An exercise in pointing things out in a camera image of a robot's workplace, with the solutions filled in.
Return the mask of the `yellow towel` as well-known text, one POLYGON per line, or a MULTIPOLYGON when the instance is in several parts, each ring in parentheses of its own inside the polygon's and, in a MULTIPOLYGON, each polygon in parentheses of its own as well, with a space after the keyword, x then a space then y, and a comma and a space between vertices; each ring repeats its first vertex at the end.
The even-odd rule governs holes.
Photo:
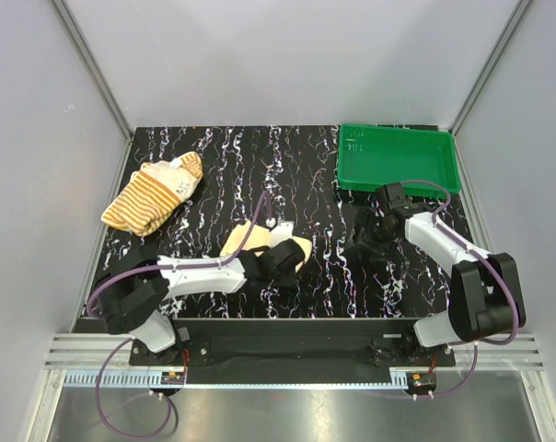
MULTIPOLYGON (((244 224, 237 225, 229 234, 224 247, 221 249, 220 256, 225 257, 237 250, 237 247, 240 245, 242 240, 245 238, 247 232, 249 231, 249 227, 251 226, 251 222, 248 220, 244 224)), ((254 250, 260 247, 270 247, 270 231, 271 229, 267 227, 261 227, 258 225, 254 225, 251 233, 243 250, 254 250)), ((305 253, 305 258, 302 263, 298 264, 295 268, 296 272, 299 272, 302 266, 309 260, 311 252, 312 252, 312 242, 306 238, 301 238, 295 236, 290 238, 293 239, 296 244, 303 250, 305 253)))

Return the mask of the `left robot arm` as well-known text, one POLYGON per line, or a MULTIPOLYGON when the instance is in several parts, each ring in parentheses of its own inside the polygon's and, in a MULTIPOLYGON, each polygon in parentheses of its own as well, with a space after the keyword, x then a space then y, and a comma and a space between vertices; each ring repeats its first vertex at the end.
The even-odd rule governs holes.
POLYGON ((175 259, 136 250, 119 262, 116 274, 102 277, 87 302, 87 312, 103 321, 107 333, 132 336, 158 362, 170 365, 180 358, 182 342, 171 320, 159 311, 165 300, 294 285, 311 251, 311 242, 299 237, 215 259, 175 259))

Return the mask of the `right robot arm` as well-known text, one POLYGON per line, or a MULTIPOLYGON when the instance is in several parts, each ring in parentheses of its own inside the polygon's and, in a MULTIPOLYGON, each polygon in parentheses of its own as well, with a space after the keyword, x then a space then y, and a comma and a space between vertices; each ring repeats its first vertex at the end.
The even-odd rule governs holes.
POLYGON ((358 210, 352 246, 373 262, 385 262, 408 242, 450 278, 446 310, 414 323, 401 342, 404 359, 418 366, 445 344, 511 343, 527 320, 515 259, 466 240, 440 218, 442 206, 414 202, 400 182, 380 187, 376 199, 377 209, 358 210))

